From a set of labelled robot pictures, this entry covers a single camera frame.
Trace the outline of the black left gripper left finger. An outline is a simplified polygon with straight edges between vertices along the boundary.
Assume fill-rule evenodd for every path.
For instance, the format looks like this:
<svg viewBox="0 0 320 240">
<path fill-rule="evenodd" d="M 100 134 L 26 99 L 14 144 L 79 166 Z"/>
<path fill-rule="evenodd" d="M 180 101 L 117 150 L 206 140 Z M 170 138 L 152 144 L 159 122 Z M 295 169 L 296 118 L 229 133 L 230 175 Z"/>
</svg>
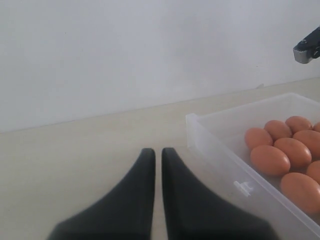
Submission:
<svg viewBox="0 0 320 240">
<path fill-rule="evenodd" d="M 123 179 L 103 198 L 58 223 L 50 240 L 151 239 L 156 155 L 143 148 Z"/>
</svg>

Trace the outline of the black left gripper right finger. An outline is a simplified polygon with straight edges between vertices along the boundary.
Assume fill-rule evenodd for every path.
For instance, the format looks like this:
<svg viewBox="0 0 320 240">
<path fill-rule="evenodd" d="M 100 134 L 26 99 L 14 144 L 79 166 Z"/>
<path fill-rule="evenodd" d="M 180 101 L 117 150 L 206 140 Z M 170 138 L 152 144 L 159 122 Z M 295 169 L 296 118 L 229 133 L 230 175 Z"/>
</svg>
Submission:
<svg viewBox="0 0 320 240">
<path fill-rule="evenodd" d="M 276 240 L 264 219 L 206 187 L 172 147 L 161 153 L 162 197 L 170 240 Z"/>
</svg>

